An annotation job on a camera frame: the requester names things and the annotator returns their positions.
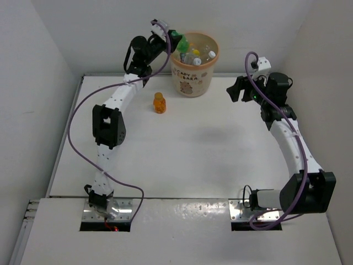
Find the orange juice bottle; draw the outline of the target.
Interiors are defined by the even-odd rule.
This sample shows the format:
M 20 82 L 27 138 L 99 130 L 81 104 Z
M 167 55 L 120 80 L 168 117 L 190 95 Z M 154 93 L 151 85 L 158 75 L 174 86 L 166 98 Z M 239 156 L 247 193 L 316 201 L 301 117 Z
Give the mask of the orange juice bottle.
M 154 94 L 153 106 L 158 114 L 163 114 L 166 111 L 166 101 L 161 92 Z

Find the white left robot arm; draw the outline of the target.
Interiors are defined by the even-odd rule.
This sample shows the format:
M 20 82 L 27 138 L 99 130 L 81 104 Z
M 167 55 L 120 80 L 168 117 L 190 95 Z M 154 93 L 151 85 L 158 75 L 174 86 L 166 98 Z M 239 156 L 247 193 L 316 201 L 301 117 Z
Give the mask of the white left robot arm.
M 155 32 L 147 39 L 137 36 L 130 42 L 124 60 L 124 82 L 102 105 L 92 110 L 93 136 L 97 144 L 97 165 L 94 183 L 88 189 L 89 206 L 102 216 L 109 216 L 113 206 L 114 185 L 106 175 L 111 172 L 118 147 L 126 137 L 123 113 L 152 73 L 151 62 L 163 51 L 168 52 L 164 34 Z

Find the yellow cap small bottle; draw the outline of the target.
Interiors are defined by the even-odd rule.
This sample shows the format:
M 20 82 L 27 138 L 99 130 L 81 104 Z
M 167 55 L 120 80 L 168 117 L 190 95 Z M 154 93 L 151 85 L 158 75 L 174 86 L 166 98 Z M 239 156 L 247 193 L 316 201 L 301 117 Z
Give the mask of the yellow cap small bottle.
M 200 52 L 198 50 L 198 47 L 194 43 L 190 43 L 190 45 L 189 45 L 189 53 L 191 53 L 193 55 L 196 55 L 197 57 L 200 56 Z

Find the clear bottle blue label tall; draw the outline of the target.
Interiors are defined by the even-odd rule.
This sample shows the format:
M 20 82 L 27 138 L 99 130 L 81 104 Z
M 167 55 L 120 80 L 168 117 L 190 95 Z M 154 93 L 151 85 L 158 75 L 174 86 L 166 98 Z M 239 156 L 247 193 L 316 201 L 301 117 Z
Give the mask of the clear bottle blue label tall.
M 203 49 L 203 53 L 202 53 L 203 59 L 208 61 L 208 60 L 213 60 L 215 57 L 216 57 L 216 53 L 210 47 L 207 46 Z

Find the green plastic bottle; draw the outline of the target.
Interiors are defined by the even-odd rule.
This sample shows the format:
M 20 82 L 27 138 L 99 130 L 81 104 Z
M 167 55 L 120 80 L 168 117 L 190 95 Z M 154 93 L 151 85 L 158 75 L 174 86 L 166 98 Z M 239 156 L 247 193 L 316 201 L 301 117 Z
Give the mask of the green plastic bottle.
M 181 36 L 181 39 L 176 46 L 176 50 L 180 53 L 186 53 L 190 46 L 186 36 L 184 34 L 178 33 L 177 31 L 172 32 L 172 36 Z

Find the blue label Pocari bottle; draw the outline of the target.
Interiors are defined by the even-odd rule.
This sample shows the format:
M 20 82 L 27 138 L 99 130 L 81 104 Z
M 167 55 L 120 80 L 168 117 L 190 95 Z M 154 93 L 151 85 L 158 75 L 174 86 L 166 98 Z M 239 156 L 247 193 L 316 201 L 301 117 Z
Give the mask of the blue label Pocari bottle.
M 185 53 L 185 52 L 180 52 L 180 53 L 179 53 L 179 61 L 180 61 L 181 63 L 185 63 L 185 57 L 186 57 L 186 55 L 187 55 L 187 53 Z

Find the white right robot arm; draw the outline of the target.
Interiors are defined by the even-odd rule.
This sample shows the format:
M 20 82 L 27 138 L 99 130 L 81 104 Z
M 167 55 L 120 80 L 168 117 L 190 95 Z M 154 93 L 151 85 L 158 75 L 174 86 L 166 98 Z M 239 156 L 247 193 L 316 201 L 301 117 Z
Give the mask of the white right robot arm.
M 286 104 L 292 78 L 274 72 L 259 76 L 254 83 L 257 88 L 248 77 L 240 76 L 226 91 L 233 102 L 253 100 L 260 105 L 261 118 L 282 151 L 290 179 L 281 190 L 253 190 L 249 198 L 250 209 L 290 209 L 291 214 L 326 212 L 336 178 L 314 159 L 299 131 L 294 110 Z

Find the clear bottle orange blue label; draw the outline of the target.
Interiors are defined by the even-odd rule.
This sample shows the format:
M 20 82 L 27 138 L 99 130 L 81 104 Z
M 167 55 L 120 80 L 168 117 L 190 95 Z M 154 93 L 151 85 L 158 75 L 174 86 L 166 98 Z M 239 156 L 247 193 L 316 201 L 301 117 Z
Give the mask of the clear bottle orange blue label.
M 185 55 L 184 63 L 190 66 L 200 66 L 202 60 L 197 55 L 188 53 Z

